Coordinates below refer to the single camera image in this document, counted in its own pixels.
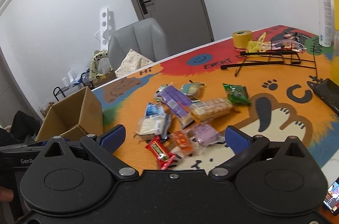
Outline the person left hand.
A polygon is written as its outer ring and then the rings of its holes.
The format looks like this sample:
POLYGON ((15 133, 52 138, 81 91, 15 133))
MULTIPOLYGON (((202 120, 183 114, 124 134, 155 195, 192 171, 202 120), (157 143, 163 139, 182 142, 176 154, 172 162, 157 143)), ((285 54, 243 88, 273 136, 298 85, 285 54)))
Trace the person left hand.
POLYGON ((0 187, 0 202, 11 202, 13 197, 14 193, 11 189, 0 187))

